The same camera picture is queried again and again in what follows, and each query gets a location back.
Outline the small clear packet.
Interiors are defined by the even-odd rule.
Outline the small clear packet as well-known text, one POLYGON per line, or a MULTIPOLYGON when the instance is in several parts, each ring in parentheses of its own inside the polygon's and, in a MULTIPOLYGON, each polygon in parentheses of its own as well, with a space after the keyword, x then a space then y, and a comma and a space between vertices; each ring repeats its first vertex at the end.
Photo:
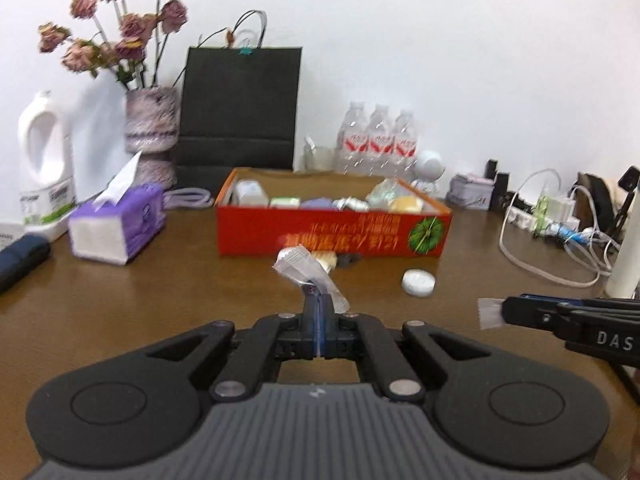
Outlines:
POLYGON ((477 300, 478 320, 481 330, 492 330, 506 324, 502 315, 502 299, 480 298, 477 300))

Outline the small clear plastic sachet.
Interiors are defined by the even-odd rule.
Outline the small clear plastic sachet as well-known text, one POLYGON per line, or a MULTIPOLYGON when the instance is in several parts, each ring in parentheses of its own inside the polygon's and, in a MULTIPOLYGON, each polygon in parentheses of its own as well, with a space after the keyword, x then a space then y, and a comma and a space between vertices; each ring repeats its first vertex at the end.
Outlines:
POLYGON ((298 286, 314 285, 320 292, 328 294, 333 301, 336 313, 345 314, 349 311, 348 300, 340 292, 322 264, 304 246, 283 248, 278 253, 272 267, 277 274, 298 286))

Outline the white round lid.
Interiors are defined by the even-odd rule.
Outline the white round lid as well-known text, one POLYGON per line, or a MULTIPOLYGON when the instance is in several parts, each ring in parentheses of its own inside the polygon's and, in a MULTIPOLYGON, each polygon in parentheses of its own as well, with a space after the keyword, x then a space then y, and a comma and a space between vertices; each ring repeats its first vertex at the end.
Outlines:
POLYGON ((422 269, 409 269, 401 279, 402 289, 408 295, 419 298, 431 296, 435 284, 434 275, 422 269))

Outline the white tissue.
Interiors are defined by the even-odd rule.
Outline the white tissue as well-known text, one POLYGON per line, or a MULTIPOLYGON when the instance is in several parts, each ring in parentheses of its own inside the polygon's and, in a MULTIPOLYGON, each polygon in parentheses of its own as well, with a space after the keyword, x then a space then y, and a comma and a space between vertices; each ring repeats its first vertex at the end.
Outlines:
POLYGON ((350 210, 355 212, 368 212, 371 208, 370 204, 366 200, 360 200, 359 198, 352 196, 334 200, 332 205, 335 209, 340 211, 350 210))

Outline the purple knit pouch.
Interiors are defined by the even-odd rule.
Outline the purple knit pouch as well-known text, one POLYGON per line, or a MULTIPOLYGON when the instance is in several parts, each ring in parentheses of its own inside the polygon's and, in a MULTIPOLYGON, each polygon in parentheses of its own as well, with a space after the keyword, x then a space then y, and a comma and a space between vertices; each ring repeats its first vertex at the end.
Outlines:
POLYGON ((327 197, 313 198, 312 200, 305 200, 299 205, 300 209, 305 210, 335 210, 334 200, 327 197))

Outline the translucent plastic container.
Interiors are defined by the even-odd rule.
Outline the translucent plastic container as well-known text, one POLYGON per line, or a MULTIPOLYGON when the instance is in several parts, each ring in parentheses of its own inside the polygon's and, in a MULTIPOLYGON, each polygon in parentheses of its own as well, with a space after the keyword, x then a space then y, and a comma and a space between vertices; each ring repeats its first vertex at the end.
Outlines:
POLYGON ((270 198, 256 180, 242 179, 235 183, 231 201, 238 207, 268 207, 270 198))

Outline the green tissue packet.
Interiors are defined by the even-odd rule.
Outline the green tissue packet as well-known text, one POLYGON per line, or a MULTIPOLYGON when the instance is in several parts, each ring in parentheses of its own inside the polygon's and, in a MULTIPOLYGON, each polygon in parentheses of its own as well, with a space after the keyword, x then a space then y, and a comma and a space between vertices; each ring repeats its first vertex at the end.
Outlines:
POLYGON ((270 200, 270 208, 278 209, 297 209, 302 201, 299 197, 273 197, 270 200))

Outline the iridescent plastic bag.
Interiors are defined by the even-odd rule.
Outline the iridescent plastic bag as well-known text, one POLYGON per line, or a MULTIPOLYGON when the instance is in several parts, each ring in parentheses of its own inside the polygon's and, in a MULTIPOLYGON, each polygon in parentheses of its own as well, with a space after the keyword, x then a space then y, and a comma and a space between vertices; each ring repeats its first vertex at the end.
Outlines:
POLYGON ((407 190, 397 179, 385 179, 367 195, 366 202, 373 210, 390 210, 396 198, 407 195, 407 190))

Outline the yellow plush toy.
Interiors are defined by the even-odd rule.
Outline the yellow plush toy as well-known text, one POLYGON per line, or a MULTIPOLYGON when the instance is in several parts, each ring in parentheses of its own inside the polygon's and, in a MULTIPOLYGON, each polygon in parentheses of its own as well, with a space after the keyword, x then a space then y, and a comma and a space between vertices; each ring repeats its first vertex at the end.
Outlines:
POLYGON ((394 214, 420 214, 424 200, 418 196, 399 196, 390 202, 390 212, 394 214))

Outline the grey tin box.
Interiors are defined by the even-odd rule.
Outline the grey tin box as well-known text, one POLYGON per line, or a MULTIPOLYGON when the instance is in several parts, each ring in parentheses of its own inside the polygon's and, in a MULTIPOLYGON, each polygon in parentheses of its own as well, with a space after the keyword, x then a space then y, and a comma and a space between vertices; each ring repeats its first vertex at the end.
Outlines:
POLYGON ((494 181, 472 174, 455 174, 449 182, 446 201, 464 209, 488 211, 494 181))

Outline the purple tissue pack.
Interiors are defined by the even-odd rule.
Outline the purple tissue pack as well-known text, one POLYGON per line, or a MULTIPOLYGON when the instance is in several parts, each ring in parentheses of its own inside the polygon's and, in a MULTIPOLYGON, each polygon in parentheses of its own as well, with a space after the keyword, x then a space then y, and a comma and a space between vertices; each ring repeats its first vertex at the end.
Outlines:
POLYGON ((124 266, 163 229, 163 188, 134 184, 141 155, 134 154, 102 193, 70 215, 75 257, 124 266))

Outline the purple fuzzy vase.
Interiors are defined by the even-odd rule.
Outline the purple fuzzy vase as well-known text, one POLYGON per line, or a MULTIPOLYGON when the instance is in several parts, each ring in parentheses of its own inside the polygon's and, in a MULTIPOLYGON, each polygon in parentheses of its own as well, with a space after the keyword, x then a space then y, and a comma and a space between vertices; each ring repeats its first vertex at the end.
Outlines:
POLYGON ((125 150, 140 154, 135 184, 156 183, 164 190, 175 185, 170 151, 179 136, 177 101, 175 88, 152 87, 126 94, 125 150))

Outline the white detergent jug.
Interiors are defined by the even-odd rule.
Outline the white detergent jug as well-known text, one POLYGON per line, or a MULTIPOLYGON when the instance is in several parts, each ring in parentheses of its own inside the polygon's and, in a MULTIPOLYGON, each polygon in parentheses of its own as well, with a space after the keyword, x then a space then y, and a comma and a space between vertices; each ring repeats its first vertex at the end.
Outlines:
POLYGON ((17 123, 20 205, 25 231, 54 242, 77 206, 72 139, 49 91, 39 91, 17 123))

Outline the dark blue case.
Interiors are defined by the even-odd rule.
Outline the dark blue case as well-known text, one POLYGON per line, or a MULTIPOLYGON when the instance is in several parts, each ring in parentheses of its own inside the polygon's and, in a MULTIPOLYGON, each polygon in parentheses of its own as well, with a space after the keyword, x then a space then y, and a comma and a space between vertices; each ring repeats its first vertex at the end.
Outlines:
POLYGON ((0 254, 0 292, 21 281, 51 255, 51 244, 42 236, 25 234, 2 249, 0 254))

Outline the dried rose bouquet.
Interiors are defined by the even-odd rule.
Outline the dried rose bouquet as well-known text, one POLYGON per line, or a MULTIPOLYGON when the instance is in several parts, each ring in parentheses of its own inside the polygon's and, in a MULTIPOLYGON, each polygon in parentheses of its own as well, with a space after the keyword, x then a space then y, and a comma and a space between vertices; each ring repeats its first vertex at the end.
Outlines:
POLYGON ((72 0, 70 17, 92 28, 81 34, 47 22, 38 26, 38 52, 61 53, 62 66, 96 79, 108 73, 127 91, 160 84, 160 63, 169 38, 188 22, 181 0, 154 0, 149 12, 130 9, 127 0, 72 0))

